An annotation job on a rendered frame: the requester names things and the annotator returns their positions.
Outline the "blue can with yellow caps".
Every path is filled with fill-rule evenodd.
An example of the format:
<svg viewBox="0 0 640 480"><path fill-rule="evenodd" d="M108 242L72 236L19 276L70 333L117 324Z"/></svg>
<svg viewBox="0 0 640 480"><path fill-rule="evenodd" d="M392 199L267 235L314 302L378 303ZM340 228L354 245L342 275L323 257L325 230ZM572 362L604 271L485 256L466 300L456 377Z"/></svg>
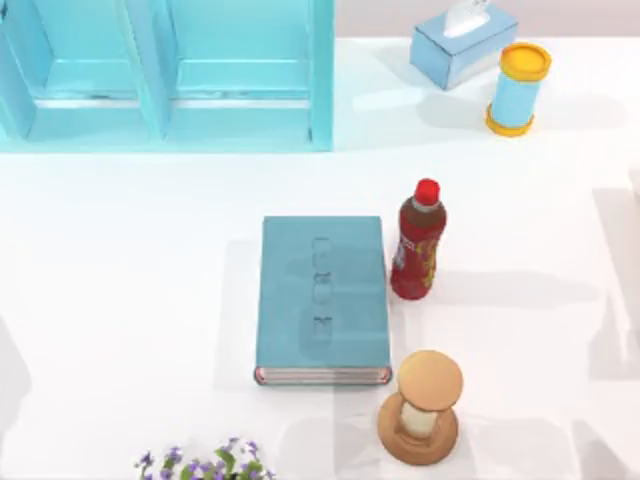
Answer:
<svg viewBox="0 0 640 480"><path fill-rule="evenodd" d="M500 74L493 100L487 107L485 123L495 134L517 137L528 132L541 82L552 58L541 46L516 42L500 56Z"/></svg>

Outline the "light blue upright rack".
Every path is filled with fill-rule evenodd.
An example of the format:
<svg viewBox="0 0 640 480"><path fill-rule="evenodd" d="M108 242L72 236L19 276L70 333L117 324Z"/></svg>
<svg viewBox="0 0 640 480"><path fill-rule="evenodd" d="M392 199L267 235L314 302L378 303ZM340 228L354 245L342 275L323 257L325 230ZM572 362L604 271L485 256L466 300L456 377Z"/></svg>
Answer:
<svg viewBox="0 0 640 480"><path fill-rule="evenodd" d="M0 0L0 152L328 151L335 0Z"/></svg>

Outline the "light blue tissue box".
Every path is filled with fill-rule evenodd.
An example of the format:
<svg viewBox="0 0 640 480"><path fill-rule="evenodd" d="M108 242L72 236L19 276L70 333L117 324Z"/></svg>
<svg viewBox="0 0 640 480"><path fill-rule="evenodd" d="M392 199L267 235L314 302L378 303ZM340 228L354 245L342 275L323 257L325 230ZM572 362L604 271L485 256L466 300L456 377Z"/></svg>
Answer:
<svg viewBox="0 0 640 480"><path fill-rule="evenodd" d="M490 0L459 0L414 27L410 63L443 90L494 68L518 20Z"/></svg>

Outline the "purple flowering plant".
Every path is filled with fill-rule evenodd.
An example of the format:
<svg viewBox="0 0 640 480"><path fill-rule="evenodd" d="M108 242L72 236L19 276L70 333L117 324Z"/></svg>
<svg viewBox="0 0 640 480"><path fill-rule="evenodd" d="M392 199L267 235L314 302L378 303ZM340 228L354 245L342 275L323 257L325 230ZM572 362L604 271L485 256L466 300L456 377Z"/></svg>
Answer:
<svg viewBox="0 0 640 480"><path fill-rule="evenodd" d="M137 480L280 480L261 455L255 441L229 437L209 455L188 456L179 445L159 457L147 451L134 469Z"/></svg>

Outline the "wooden hourglass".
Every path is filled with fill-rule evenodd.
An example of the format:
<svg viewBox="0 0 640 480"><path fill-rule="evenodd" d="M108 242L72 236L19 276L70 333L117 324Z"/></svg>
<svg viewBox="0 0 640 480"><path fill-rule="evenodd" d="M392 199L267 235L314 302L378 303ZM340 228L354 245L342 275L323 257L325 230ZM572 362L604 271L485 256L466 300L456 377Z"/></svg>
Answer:
<svg viewBox="0 0 640 480"><path fill-rule="evenodd" d="M433 465L453 450L459 424L453 410L463 389L458 364L436 350L419 350L397 372L398 391L379 409L377 434L387 452L414 466Z"/></svg>

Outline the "red bottle with red cap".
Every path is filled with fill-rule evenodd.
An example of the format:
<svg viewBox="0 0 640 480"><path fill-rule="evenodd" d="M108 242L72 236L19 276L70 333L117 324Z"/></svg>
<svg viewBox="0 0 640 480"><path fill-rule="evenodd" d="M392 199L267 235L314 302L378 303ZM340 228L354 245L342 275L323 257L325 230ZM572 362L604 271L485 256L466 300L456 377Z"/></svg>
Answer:
<svg viewBox="0 0 640 480"><path fill-rule="evenodd" d="M405 300L419 300L430 291L437 249L447 222L440 186L421 179L399 211L399 243L391 270L391 287Z"/></svg>

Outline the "teal hardcover book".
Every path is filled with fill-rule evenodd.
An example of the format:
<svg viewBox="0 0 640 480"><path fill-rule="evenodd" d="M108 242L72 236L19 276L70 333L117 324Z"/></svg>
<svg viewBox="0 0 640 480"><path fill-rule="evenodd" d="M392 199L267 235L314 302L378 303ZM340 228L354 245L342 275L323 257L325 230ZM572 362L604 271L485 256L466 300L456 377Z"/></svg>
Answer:
<svg viewBox="0 0 640 480"><path fill-rule="evenodd" d="M380 385L392 378L377 216L267 216L255 381Z"/></svg>

